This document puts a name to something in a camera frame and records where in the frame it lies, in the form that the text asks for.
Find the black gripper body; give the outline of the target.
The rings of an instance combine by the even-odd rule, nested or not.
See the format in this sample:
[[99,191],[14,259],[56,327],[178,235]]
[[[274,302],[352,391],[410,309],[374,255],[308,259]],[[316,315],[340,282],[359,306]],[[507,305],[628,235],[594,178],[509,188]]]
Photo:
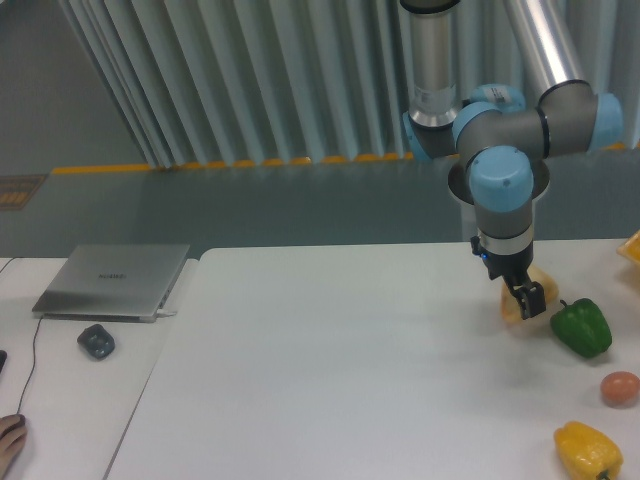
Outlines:
[[499,255],[487,250],[481,245],[479,236],[472,237],[470,243],[472,253],[483,261],[491,280],[502,277],[508,286],[520,286],[528,281],[527,269],[533,260],[533,243],[524,250],[509,255]]

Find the person's hand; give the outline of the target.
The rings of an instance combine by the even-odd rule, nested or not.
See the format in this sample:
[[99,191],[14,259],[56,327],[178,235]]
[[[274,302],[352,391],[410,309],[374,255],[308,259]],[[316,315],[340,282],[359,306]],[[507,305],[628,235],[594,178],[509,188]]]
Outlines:
[[19,415],[1,418],[1,477],[4,477],[17,455],[22,451],[27,438],[27,426],[17,428]]

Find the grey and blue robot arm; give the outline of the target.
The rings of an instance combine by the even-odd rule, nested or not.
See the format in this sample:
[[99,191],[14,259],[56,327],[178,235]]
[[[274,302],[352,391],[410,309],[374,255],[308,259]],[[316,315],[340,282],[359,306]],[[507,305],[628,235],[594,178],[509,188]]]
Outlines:
[[442,151],[459,160],[449,189],[474,209],[474,255],[490,279],[503,280],[522,318],[546,309],[543,286],[530,278],[535,170],[544,159],[616,143],[623,113],[611,93],[597,94],[583,76],[566,23],[551,1],[507,1],[509,22],[538,102],[520,109],[514,96],[478,88],[468,104],[456,91],[455,1],[404,1],[410,16],[414,97],[408,122],[422,132],[450,132]]

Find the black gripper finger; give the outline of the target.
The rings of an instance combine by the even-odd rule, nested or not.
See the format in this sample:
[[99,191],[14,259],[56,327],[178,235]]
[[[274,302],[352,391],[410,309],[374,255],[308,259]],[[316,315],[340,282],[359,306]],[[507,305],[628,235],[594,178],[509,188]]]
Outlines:
[[521,284],[509,283],[506,280],[502,283],[501,305],[502,306],[519,306]]
[[531,281],[521,288],[521,317],[533,318],[545,311],[544,288],[537,281]]

